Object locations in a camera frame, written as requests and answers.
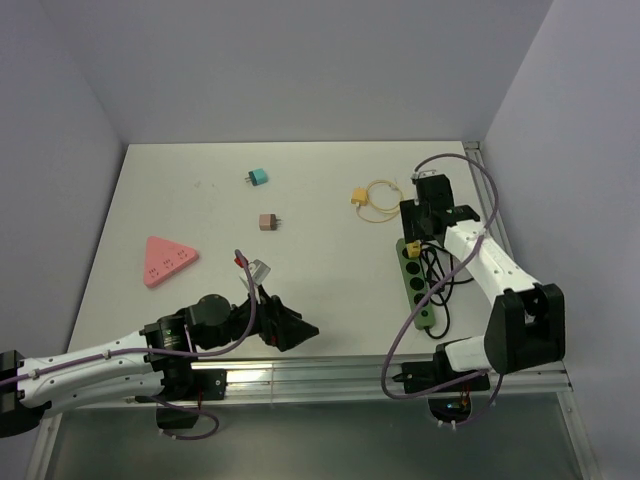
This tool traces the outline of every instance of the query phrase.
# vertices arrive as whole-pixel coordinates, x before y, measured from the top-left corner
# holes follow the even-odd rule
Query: green power strip
[[[398,239],[396,242],[396,253],[398,254],[398,262],[400,263],[400,270],[402,271],[404,288],[407,291],[407,298],[409,299],[409,308],[413,310],[427,293],[422,270],[422,262],[419,258],[409,258],[407,246],[402,238]],[[420,313],[418,313],[416,318],[413,320],[413,325],[418,330],[431,328],[435,323],[436,317],[433,315],[433,307],[431,306],[431,303],[420,310]]]

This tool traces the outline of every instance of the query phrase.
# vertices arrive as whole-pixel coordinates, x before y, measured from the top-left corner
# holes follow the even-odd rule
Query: black power cord
[[[453,255],[441,246],[434,245],[432,243],[424,243],[422,247],[423,249],[420,252],[420,258],[424,262],[423,277],[425,284],[428,285],[428,290],[440,280],[442,280],[442,278],[444,278],[444,276],[447,274],[442,266],[442,262],[440,261],[438,252],[444,252],[449,255],[449,271],[453,270]],[[431,333],[431,328],[429,327],[424,329],[424,331],[427,332],[427,335],[429,335],[430,338],[432,338],[433,340],[441,340],[449,333],[449,329],[451,328],[451,312],[449,311],[449,306],[447,304],[451,299],[451,295],[453,295],[453,287],[455,287],[456,285],[464,285],[471,282],[473,282],[473,278],[457,281],[454,277],[451,279],[451,281],[445,283],[442,288],[433,295],[431,303],[437,307],[444,308],[444,313],[447,320],[444,331],[439,335],[434,335],[433,333]]]

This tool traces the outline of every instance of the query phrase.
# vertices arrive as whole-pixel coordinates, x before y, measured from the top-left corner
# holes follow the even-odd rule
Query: small electrical connector
[[[263,183],[267,183],[269,177],[267,177],[267,172],[262,168],[256,168],[255,170],[251,170],[249,172],[249,176],[245,178],[247,183],[251,183],[254,187],[258,185],[262,185]]]
[[[276,217],[275,213],[263,213],[258,219],[258,225],[260,230],[277,230],[280,226],[280,219]]]
[[[351,203],[359,207],[364,207],[369,203],[367,200],[367,189],[360,187],[356,188],[351,194]]]
[[[418,258],[420,256],[420,250],[420,241],[407,243],[407,253],[409,254],[409,258]]]

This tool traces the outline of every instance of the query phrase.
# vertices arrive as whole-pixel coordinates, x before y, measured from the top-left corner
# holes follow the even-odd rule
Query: white table surface
[[[242,303],[246,290],[234,249],[272,268],[270,294],[299,311],[320,335],[289,352],[257,337],[224,358],[335,357],[385,354],[409,314],[395,243],[400,216],[384,224],[360,220],[350,203],[372,180],[399,183],[422,159],[464,153],[460,142],[342,142],[131,145],[71,339],[71,350],[140,329],[209,293]],[[436,161],[451,180],[457,204],[481,213],[469,166]],[[253,187],[247,172],[264,168],[269,182]],[[390,189],[374,195],[392,203]],[[282,227],[258,229],[258,215],[276,213]],[[363,214],[375,212],[363,209]],[[142,283],[145,242],[156,235],[194,247],[200,259],[153,290]],[[413,327],[398,353],[432,353],[442,341],[479,335],[490,306],[475,284],[456,287],[452,328],[439,342]],[[444,312],[435,307],[440,331]]]

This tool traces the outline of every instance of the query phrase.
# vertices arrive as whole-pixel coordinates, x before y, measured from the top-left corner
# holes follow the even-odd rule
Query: pink triangle
[[[198,259],[198,252],[186,245],[160,237],[147,238],[144,257],[144,284],[153,288],[188,267]]]

